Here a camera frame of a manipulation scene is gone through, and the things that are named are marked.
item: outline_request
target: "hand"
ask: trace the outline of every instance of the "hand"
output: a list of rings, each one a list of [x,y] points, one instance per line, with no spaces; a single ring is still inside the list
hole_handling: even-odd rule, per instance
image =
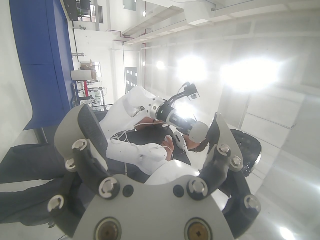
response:
[[[164,149],[167,151],[166,161],[171,160],[172,152],[174,151],[174,143],[172,142],[172,137],[170,135],[166,135],[164,141],[161,143]]]

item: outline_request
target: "black cable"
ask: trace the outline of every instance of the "black cable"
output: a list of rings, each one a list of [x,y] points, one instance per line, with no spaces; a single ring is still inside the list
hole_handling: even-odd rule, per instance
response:
[[[58,238],[57,240],[60,240],[61,238],[65,237],[67,234],[64,234],[63,236],[61,236],[60,238]]]

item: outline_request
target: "ceiling light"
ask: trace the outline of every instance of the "ceiling light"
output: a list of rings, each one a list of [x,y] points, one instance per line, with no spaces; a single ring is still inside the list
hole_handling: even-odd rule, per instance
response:
[[[285,240],[295,240],[294,234],[286,227],[280,227],[280,234]]]
[[[204,60],[193,55],[183,57],[178,61],[177,75],[183,82],[205,79],[207,71]]]
[[[243,60],[221,68],[226,84],[239,91],[259,90],[277,80],[279,63],[263,58]]]
[[[162,61],[157,61],[156,66],[159,70],[163,70],[165,68],[165,64]]]

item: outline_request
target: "bright light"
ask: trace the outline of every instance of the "bright light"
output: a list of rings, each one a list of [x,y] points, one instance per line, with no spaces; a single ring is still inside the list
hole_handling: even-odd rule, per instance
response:
[[[234,89],[253,91],[277,80],[279,63],[263,58],[247,59],[221,68],[221,77]]]
[[[286,227],[280,227],[280,234],[285,240],[295,240],[294,234]]]
[[[159,70],[163,70],[165,68],[165,64],[162,61],[157,61],[156,66]]]
[[[197,56],[183,57],[178,61],[177,74],[183,82],[203,80],[207,76],[205,62]]]
[[[193,118],[194,108],[190,104],[186,102],[177,102],[174,107],[177,110],[177,115],[182,118]]]

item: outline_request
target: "screw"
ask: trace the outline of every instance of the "screw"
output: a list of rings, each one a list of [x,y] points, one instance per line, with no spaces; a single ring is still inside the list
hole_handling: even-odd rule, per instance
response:
[[[228,152],[229,152],[230,148],[227,145],[220,145],[220,147],[218,148],[218,151],[220,152],[220,154],[227,156]]]
[[[87,146],[86,139],[79,139],[73,143],[71,146],[72,149],[83,150]]]
[[[49,200],[47,210],[51,212],[54,209],[61,209],[63,204],[64,204],[63,196],[59,194],[55,195]]]
[[[65,168],[68,170],[74,169],[76,167],[75,161],[73,158],[67,159],[65,162]]]
[[[205,190],[205,185],[201,181],[195,180],[192,186],[196,193],[202,193]]]
[[[102,191],[104,193],[111,193],[113,191],[114,185],[111,180],[106,181],[102,186]]]
[[[112,193],[114,192],[115,184],[117,180],[114,177],[106,177],[103,181],[101,181],[99,185],[99,194],[103,198],[111,198]]]
[[[244,205],[246,206],[247,209],[256,209],[258,212],[261,210],[261,205],[259,200],[257,199],[256,196],[254,195],[247,195],[244,197]]]
[[[233,159],[231,160],[231,163],[236,166],[239,167],[241,165],[241,158],[239,158],[237,155],[235,155],[233,157]]]

